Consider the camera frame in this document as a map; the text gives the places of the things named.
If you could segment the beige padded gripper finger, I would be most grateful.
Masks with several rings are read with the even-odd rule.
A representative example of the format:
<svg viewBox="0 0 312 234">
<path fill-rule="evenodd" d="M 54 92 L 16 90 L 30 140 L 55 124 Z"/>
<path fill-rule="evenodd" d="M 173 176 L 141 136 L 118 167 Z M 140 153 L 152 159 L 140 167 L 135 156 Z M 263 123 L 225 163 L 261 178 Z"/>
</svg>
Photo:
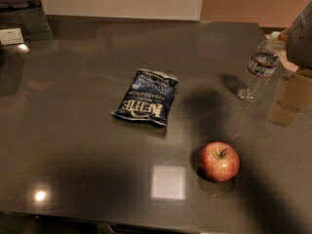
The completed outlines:
<svg viewBox="0 0 312 234">
<path fill-rule="evenodd" d="M 300 67 L 291 75 L 284 75 L 276 90 L 269 120 L 288 126 L 312 104 L 312 70 Z"/>
</svg>

